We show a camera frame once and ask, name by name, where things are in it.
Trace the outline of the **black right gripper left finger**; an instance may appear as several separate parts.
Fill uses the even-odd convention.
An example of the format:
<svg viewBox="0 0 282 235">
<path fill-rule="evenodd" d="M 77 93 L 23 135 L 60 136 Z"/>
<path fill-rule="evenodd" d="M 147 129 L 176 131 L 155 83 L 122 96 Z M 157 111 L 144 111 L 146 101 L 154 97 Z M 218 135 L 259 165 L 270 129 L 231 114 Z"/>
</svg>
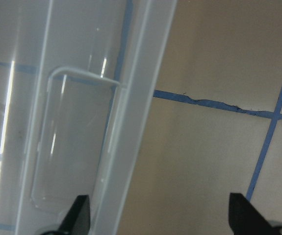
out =
<svg viewBox="0 0 282 235">
<path fill-rule="evenodd" d="M 91 225 L 89 195 L 78 195 L 58 227 L 59 235 L 87 235 Z"/>
</svg>

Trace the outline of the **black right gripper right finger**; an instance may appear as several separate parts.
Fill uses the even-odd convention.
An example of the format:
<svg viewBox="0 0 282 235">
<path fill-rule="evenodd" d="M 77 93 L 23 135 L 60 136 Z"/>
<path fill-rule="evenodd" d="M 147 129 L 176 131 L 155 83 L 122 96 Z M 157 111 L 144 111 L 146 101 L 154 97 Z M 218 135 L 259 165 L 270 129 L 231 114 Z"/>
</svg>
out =
<svg viewBox="0 0 282 235">
<path fill-rule="evenodd" d="M 235 235 L 282 235 L 282 226 L 272 226 L 241 193 L 230 194 L 229 226 Z"/>
</svg>

